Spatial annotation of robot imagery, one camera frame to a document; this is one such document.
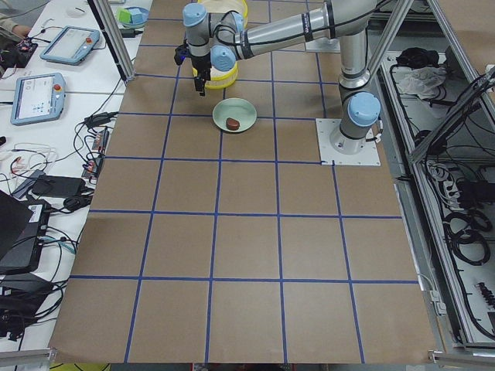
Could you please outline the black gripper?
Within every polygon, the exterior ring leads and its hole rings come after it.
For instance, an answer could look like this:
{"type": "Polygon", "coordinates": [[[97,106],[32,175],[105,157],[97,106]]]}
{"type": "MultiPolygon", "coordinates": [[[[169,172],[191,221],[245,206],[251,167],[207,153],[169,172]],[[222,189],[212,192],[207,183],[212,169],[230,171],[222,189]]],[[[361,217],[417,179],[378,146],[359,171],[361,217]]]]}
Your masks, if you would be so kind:
{"type": "Polygon", "coordinates": [[[210,54],[204,56],[191,56],[191,62],[193,69],[196,71],[196,77],[194,77],[194,86],[196,92],[201,97],[205,96],[205,80],[210,80],[210,72],[212,68],[210,54]]]}

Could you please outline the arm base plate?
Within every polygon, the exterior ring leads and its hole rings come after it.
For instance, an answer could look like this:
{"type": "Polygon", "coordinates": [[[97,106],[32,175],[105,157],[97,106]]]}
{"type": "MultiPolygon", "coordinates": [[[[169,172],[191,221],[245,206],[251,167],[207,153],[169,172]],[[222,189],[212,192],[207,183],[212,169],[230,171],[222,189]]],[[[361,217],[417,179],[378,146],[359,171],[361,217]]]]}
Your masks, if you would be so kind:
{"type": "Polygon", "coordinates": [[[316,119],[319,157],[322,165],[381,166],[370,128],[365,138],[349,139],[340,131],[340,119],[316,119]]]}

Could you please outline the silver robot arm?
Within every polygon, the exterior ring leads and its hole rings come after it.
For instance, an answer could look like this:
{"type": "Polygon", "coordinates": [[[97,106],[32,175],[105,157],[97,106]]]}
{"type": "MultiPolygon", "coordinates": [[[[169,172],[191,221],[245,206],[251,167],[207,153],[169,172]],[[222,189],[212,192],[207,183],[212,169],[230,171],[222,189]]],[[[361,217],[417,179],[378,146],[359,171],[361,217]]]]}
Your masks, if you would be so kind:
{"type": "Polygon", "coordinates": [[[370,110],[376,99],[365,90],[372,76],[367,26],[380,5],[378,1],[325,1],[317,9],[246,29],[242,14],[235,10],[210,12],[202,3],[190,3],[183,8],[185,39],[176,47],[174,60],[180,65],[190,59],[196,70],[195,89],[204,95],[211,69],[227,72],[239,60],[317,39],[336,39],[343,105],[337,135],[363,140],[380,115],[379,110],[370,110]]]}

